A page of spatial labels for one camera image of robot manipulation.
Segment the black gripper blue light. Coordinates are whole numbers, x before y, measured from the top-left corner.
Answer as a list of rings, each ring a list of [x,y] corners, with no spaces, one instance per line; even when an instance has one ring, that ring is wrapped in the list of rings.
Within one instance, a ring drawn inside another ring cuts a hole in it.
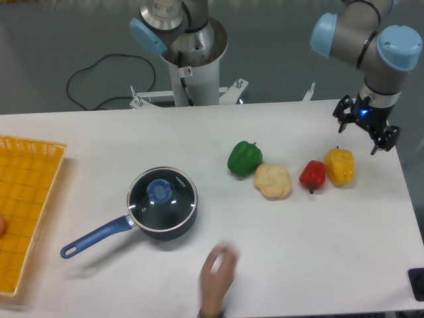
[[[333,116],[339,124],[338,133],[342,133],[348,124],[353,123],[355,116],[356,125],[367,131],[374,142],[370,154],[375,155],[380,150],[389,152],[398,141],[400,128],[387,125],[392,107],[373,107],[370,102],[369,96],[363,99],[360,95],[357,95],[354,103],[349,95],[340,99],[333,111]]]

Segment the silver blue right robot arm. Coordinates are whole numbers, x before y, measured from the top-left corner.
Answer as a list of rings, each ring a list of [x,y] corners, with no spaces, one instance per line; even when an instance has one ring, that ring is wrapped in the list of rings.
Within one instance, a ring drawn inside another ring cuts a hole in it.
[[[336,58],[364,72],[353,109],[355,123],[377,140],[384,138],[388,115],[409,73],[416,67],[423,40],[409,26],[378,27],[395,1],[345,1],[343,14],[325,13],[316,23],[310,45],[317,53]]]

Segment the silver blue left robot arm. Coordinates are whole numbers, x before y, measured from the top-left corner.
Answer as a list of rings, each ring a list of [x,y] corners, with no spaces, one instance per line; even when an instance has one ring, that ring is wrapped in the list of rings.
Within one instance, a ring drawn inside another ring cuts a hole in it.
[[[341,128],[354,123],[369,133],[375,150],[388,151],[400,133],[399,127],[388,124],[388,116],[419,53],[418,47],[405,47],[415,32],[397,25],[378,31],[393,1],[345,5],[342,16],[326,13],[317,21],[310,45],[365,73],[357,98],[343,97],[333,115]],[[168,63],[176,105],[219,103],[219,60],[227,49],[227,34],[209,16],[206,1],[143,1],[140,18],[133,19],[129,29],[145,50]]]

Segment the blurred person hand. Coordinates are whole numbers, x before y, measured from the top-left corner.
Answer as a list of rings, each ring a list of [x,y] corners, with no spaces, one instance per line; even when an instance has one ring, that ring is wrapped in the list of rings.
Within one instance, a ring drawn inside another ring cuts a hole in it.
[[[199,275],[198,317],[219,317],[223,300],[235,278],[238,254],[231,244],[218,244],[208,254]]]

